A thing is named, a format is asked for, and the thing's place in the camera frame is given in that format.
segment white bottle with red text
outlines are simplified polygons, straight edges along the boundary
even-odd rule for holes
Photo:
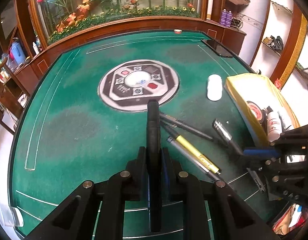
[[[268,107],[267,110],[267,138],[269,142],[273,142],[277,140],[283,132],[281,120],[277,112],[274,112],[270,107]]]

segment red button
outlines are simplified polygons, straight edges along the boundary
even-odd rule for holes
[[[148,86],[149,88],[151,88],[151,89],[155,89],[155,88],[158,87],[158,85],[156,85],[156,84],[154,84],[154,83],[149,83],[147,86]]]

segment yellow fabric-lined box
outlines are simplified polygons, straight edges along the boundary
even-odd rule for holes
[[[274,111],[278,111],[283,106],[292,120],[293,126],[300,127],[290,106],[268,77],[252,73],[227,77],[225,89],[244,119],[257,147],[268,146],[269,142],[267,134],[249,109],[246,101],[254,102],[260,109],[270,106]]]

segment white floor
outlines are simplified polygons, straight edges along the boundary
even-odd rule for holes
[[[13,121],[7,112],[4,113],[3,122],[13,129]],[[8,166],[13,135],[0,125],[0,203],[8,205]],[[12,240],[20,238],[12,227],[3,228]]]

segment green foliage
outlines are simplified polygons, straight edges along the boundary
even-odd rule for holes
[[[141,17],[141,16],[187,16],[187,17],[196,17],[199,18],[200,15],[191,10],[190,8],[185,7],[169,7],[166,6],[156,6],[154,8],[143,8],[137,10],[124,10],[117,11],[114,9],[109,10],[107,13],[102,13],[100,15],[95,15],[91,17],[87,17],[83,20],[78,21],[73,26],[67,26],[62,32],[58,33],[55,31],[50,36],[50,42],[54,43],[59,41],[73,33],[78,31],[100,25],[106,22],[128,19],[133,17]]]

